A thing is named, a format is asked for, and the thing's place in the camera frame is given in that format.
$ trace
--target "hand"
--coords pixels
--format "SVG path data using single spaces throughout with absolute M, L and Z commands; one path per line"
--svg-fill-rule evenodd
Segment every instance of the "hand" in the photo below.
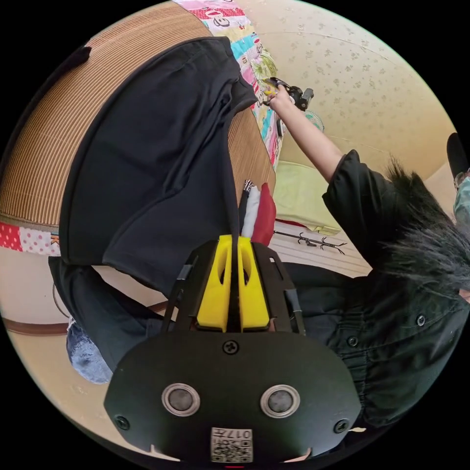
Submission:
M 282 85 L 279 85 L 278 92 L 268 100 L 268 105 L 279 115 L 282 113 L 283 109 L 290 107 L 293 104 L 294 100 L 289 96 Z

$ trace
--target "qr code label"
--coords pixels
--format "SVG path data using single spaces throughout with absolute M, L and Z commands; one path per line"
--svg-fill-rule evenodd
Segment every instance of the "qr code label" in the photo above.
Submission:
M 251 429 L 213 427 L 211 460 L 219 463 L 253 462 L 253 432 Z

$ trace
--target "fabric pile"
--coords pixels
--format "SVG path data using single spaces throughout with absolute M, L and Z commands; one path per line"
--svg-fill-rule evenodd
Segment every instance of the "fabric pile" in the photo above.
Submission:
M 253 243 L 268 246 L 274 233 L 276 205 L 266 183 L 259 190 L 251 181 L 245 182 L 239 206 L 240 235 Z

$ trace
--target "red cloth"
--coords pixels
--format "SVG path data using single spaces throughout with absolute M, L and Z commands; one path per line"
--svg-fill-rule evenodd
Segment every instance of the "red cloth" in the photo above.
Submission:
M 288 224 L 288 225 L 295 225 L 296 227 L 303 227 L 307 228 L 307 225 L 300 224 L 299 222 L 294 222 L 292 220 L 282 220 L 282 219 L 276 219 L 278 222 L 282 222 L 283 224 Z
M 274 233 L 274 222 L 276 221 L 276 204 L 269 192 L 269 186 L 264 183 L 261 186 L 259 198 L 258 215 L 251 241 L 268 246 Z

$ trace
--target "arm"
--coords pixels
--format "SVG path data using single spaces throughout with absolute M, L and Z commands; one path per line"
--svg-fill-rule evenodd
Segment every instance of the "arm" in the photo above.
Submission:
M 269 104 L 328 182 L 323 201 L 331 215 L 363 258 L 373 268 L 378 267 L 385 254 L 383 243 L 393 242 L 397 235 L 393 185 L 361 163 L 355 150 L 343 155 L 295 107 L 282 87 Z
M 343 158 L 341 150 L 305 118 L 305 113 L 292 103 L 283 86 L 279 87 L 279 93 L 272 98 L 270 106 L 282 119 L 296 144 L 329 183 Z

